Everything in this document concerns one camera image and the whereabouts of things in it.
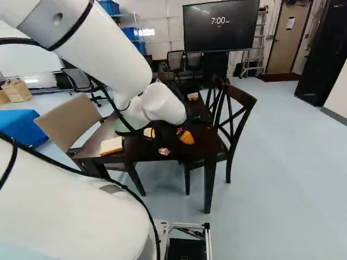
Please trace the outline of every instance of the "gray floor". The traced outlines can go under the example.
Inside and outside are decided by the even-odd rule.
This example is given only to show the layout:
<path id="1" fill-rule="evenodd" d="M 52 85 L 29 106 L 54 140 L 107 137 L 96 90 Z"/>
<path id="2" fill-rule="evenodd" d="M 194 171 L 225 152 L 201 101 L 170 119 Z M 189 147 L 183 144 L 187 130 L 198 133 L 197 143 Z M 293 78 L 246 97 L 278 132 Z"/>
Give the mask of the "gray floor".
<path id="1" fill-rule="evenodd" d="M 177 162 L 138 163 L 153 216 L 211 222 L 213 256 L 219 260 L 346 259 L 347 127 L 293 97 L 297 82 L 232 78 L 232 83 L 258 99 L 236 150 L 232 184 L 225 183 L 225 163 L 219 163 L 206 215 L 202 168 L 192 171 L 187 197 Z M 0 109 L 42 114 L 68 99 L 67 93 L 35 96 Z M 99 111 L 106 116 L 111 108 Z M 73 166 L 51 142 L 38 150 Z M 134 189 L 126 174 L 112 176 Z"/>

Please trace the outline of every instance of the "dark wooden table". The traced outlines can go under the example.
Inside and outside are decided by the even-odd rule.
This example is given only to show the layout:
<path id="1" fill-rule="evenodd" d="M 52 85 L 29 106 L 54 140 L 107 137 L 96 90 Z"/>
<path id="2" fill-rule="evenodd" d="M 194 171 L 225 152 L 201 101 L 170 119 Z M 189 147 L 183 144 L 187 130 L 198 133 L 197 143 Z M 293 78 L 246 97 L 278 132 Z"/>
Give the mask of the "dark wooden table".
<path id="1" fill-rule="evenodd" d="M 193 114 L 200 114 L 203 121 L 211 121 L 209 112 L 201 96 L 197 101 L 187 101 L 186 106 L 190 108 Z M 138 179 L 133 163 L 162 160 L 184 161 L 185 158 L 204 160 L 204 211 L 205 213 L 210 213 L 217 164 L 216 157 L 219 153 L 223 152 L 223 144 L 217 131 L 201 122 L 191 123 L 188 130 L 192 133 L 195 143 L 193 145 L 186 145 L 173 136 L 169 141 L 171 152 L 168 156 L 158 153 L 158 147 L 160 147 L 158 141 L 153 142 L 138 135 L 126 136 L 124 138 L 124 150 L 122 152 L 101 157 L 99 154 L 101 142 L 117 137 L 112 127 L 116 119 L 117 116 L 114 113 L 111 114 L 72 159 L 83 163 L 87 167 L 88 172 L 99 177 L 106 177 L 108 175 L 104 164 L 125 163 L 126 171 L 128 171 L 128 174 L 132 177 L 137 189 L 143 196 L 145 195 L 145 191 Z M 173 128 L 173 126 L 164 123 L 162 132 L 172 131 L 170 128 Z"/>

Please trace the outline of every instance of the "black mesh chair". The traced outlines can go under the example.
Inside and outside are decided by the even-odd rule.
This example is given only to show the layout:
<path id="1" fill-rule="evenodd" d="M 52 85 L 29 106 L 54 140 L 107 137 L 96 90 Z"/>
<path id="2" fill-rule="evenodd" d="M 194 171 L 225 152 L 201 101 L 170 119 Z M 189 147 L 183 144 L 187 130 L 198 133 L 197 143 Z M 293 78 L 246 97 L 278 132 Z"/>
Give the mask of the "black mesh chair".
<path id="1" fill-rule="evenodd" d="M 237 101 L 241 108 L 233 113 L 232 100 Z M 231 170 L 234 153 L 236 151 L 237 143 L 239 142 L 242 130 L 246 121 L 256 103 L 256 98 L 250 94 L 240 90 L 229 83 L 224 82 L 219 77 L 213 77 L 213 83 L 209 86 L 209 91 L 206 99 L 206 107 L 210 112 L 211 117 L 214 119 L 213 128 L 221 132 L 220 138 L 223 142 L 224 152 L 218 154 L 217 161 L 227 161 L 226 165 L 226 181 L 231 182 Z M 222 108 L 227 106 L 228 118 L 221 120 Z M 234 127 L 235 119 L 241 117 L 238 125 Z M 184 162 L 185 174 L 185 192 L 189 195 L 190 192 L 190 170 L 204 166 L 204 161 L 195 161 L 187 158 Z"/>
<path id="2" fill-rule="evenodd" d="M 98 107 L 101 107 L 101 104 L 98 103 L 98 100 L 103 100 L 107 98 L 102 96 L 94 96 L 94 92 L 102 90 L 101 88 L 103 86 L 94 86 L 92 78 L 78 68 L 61 70 L 71 80 L 75 92 L 90 93 L 92 95 L 92 98 L 90 98 L 90 100 L 95 102 L 98 105 Z"/>
<path id="3" fill-rule="evenodd" d="M 202 53 L 186 53 L 185 68 L 193 72 L 193 79 L 195 72 L 202 68 Z"/>
<path id="4" fill-rule="evenodd" d="M 174 50 L 168 52 L 167 57 L 167 68 L 166 72 L 173 72 L 173 75 L 178 78 L 178 81 L 180 82 L 181 79 L 179 78 L 179 74 L 183 72 L 184 65 L 183 65 L 183 55 L 184 50 Z"/>

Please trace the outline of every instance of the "wooden chair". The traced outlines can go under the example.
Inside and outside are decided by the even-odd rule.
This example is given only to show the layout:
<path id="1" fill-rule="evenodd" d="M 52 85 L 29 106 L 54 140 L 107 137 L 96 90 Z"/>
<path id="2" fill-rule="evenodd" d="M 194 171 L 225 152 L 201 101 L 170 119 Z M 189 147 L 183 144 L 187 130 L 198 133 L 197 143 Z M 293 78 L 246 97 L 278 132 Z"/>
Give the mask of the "wooden chair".
<path id="1" fill-rule="evenodd" d="M 100 122 L 103 124 L 105 119 L 102 118 L 86 94 L 79 94 L 77 97 L 57 106 L 34 121 L 64 153 L 72 158 L 79 150 L 79 148 L 71 148 L 77 139 L 95 123 Z M 76 161 L 75 163 L 82 171 L 86 172 L 83 163 Z M 144 193 L 134 165 L 118 163 L 105 164 L 105 167 L 108 170 L 128 172 L 137 188 L 141 190 L 140 193 Z"/>
<path id="2" fill-rule="evenodd" d="M 226 106 L 228 107 L 229 118 L 221 121 L 222 108 L 224 101 L 227 100 Z M 232 111 L 232 99 L 236 100 L 242 107 L 233 114 Z M 226 143 L 224 144 L 224 152 L 220 153 L 217 157 L 217 161 L 227 161 L 226 167 L 226 181 L 231 182 L 231 169 L 233 157 L 236 151 L 237 143 L 241 136 L 242 130 L 246 124 L 246 121 L 256 103 L 256 98 L 248 93 L 240 90 L 229 83 L 223 82 L 219 77 L 214 77 L 212 85 L 209 88 L 206 107 L 210 111 L 211 117 L 214 119 L 213 127 L 220 130 L 220 132 L 226 137 L 229 142 L 229 148 Z M 236 130 L 234 130 L 234 119 L 242 116 Z M 229 132 L 224 128 L 229 125 Z M 189 195 L 190 192 L 190 171 L 196 168 L 204 166 L 204 161 L 190 161 L 189 159 L 183 162 L 184 174 L 185 174 L 185 192 Z"/>

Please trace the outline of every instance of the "monitor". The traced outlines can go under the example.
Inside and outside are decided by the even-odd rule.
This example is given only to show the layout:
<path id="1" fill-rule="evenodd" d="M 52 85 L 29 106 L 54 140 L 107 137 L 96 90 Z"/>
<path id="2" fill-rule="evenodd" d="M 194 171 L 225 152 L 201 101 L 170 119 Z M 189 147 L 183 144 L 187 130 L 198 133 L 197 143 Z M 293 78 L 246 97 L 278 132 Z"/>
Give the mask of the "monitor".
<path id="1" fill-rule="evenodd" d="M 228 0 L 183 6 L 184 49 L 190 52 L 249 49 L 259 0 Z"/>

